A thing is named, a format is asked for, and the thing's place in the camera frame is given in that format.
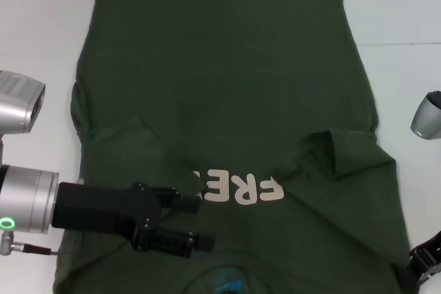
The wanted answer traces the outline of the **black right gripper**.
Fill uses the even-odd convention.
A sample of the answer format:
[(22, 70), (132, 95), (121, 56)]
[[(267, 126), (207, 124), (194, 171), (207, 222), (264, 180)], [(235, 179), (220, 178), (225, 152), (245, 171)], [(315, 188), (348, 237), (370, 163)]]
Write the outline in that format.
[(441, 231), (413, 249), (409, 268), (415, 275), (418, 286), (440, 272), (440, 241)]

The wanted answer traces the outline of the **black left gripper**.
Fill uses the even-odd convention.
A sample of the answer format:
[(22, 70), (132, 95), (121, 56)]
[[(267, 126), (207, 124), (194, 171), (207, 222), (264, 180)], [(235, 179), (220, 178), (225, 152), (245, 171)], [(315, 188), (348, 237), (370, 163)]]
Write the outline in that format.
[(54, 228), (117, 234), (138, 251), (154, 250), (189, 258), (192, 251), (211, 252), (214, 233), (158, 229), (161, 207), (198, 212), (201, 197), (182, 195), (174, 187), (135, 184), (107, 189), (62, 182), (54, 205)]

